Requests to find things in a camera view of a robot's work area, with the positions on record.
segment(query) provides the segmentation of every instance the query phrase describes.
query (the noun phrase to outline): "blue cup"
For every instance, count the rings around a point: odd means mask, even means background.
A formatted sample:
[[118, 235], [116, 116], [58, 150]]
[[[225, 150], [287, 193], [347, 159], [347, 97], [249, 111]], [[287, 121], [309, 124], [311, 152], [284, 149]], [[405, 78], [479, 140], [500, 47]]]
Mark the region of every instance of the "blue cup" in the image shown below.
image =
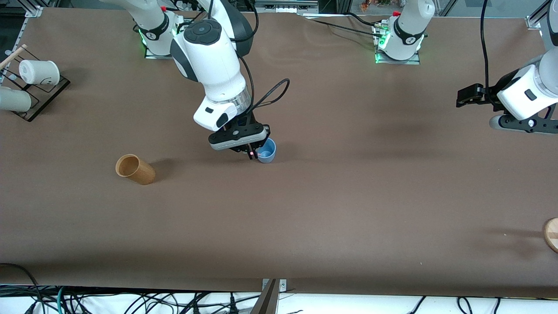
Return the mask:
[[258, 149], [258, 160], [264, 164], [272, 162], [276, 148], [275, 142], [268, 137], [263, 146]]

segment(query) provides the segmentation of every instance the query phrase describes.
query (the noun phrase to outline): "table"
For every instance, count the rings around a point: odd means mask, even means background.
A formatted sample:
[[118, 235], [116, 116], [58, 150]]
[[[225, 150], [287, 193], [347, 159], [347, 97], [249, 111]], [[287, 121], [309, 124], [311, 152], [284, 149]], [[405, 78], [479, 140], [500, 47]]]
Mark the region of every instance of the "table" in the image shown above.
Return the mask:
[[[143, 59], [132, 26], [55, 8], [27, 25], [21, 42], [72, 83], [31, 123], [0, 115], [3, 261], [55, 285], [556, 296], [541, 228], [557, 215], [558, 139], [455, 108], [483, 81], [477, 18], [433, 19], [421, 65], [405, 66], [375, 64], [366, 35], [261, 14], [256, 98], [291, 79], [256, 111], [278, 145], [265, 165], [209, 147], [192, 119], [203, 87]], [[523, 20], [488, 20], [486, 38], [492, 82], [543, 52]], [[158, 182], [117, 176], [128, 153]]]

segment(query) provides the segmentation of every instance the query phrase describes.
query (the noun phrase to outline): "green cable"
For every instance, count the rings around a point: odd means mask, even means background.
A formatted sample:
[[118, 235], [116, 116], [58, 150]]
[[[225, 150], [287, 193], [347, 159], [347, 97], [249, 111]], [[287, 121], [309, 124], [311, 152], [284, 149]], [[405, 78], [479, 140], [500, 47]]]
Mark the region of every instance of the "green cable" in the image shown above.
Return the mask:
[[62, 304], [60, 302], [60, 299], [62, 299], [62, 290], [64, 289], [64, 287], [62, 286], [60, 288], [60, 290], [58, 290], [58, 296], [56, 297], [56, 305], [58, 306], [58, 314], [63, 314], [62, 313]]

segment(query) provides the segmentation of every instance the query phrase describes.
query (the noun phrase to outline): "brown cup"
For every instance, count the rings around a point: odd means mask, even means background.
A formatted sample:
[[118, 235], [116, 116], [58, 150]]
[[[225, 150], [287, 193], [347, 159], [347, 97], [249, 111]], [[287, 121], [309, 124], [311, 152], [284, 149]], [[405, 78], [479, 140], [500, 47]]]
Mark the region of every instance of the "brown cup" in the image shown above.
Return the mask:
[[127, 154], [118, 159], [116, 173], [141, 185], [148, 185], [155, 180], [155, 169], [133, 154]]

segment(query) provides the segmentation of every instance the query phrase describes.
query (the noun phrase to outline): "black acrylic stand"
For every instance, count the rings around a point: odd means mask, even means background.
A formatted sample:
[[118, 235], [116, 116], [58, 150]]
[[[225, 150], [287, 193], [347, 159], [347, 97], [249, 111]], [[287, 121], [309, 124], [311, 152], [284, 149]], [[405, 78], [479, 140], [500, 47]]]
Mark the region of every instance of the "black acrylic stand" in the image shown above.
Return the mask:
[[[34, 54], [29, 52], [27, 49], [25, 49], [25, 47], [23, 47], [23, 49], [26, 53], [29, 54], [29, 56], [31, 56], [33, 58], [33, 60], [41, 61]], [[16, 61], [17, 64], [19, 64], [23, 60], [24, 60], [24, 58], [21, 57], [21, 54], [20, 54], [20, 55], [16, 56], [12, 60], [12, 62]], [[16, 115], [18, 115], [20, 118], [22, 118], [22, 119], [24, 119], [25, 121], [28, 121], [28, 122], [33, 121], [33, 119], [35, 119], [35, 117], [38, 116], [39, 113], [41, 113], [41, 111], [43, 109], [45, 109], [45, 107], [48, 106], [49, 103], [51, 103], [52, 100], [54, 100], [54, 98], [56, 98], [56, 96], [58, 96], [58, 94], [60, 94], [60, 92], [62, 92], [64, 90], [64, 88], [66, 88], [70, 84], [70, 81], [67, 78], [63, 77], [62, 75], [60, 76], [60, 81], [58, 82], [57, 85], [27, 84], [23, 81], [21, 76], [19, 76], [18, 74], [10, 71], [8, 69], [8, 67], [6, 67], [4, 71], [2, 72], [2, 76], [4, 76], [6, 79], [8, 79], [10, 82], [12, 82], [15, 85], [15, 87], [17, 87], [19, 90], [28, 93], [29, 96], [31, 96], [31, 98], [32, 98], [31, 108], [29, 108], [29, 110], [22, 111], [22, 112], [12, 111]]]

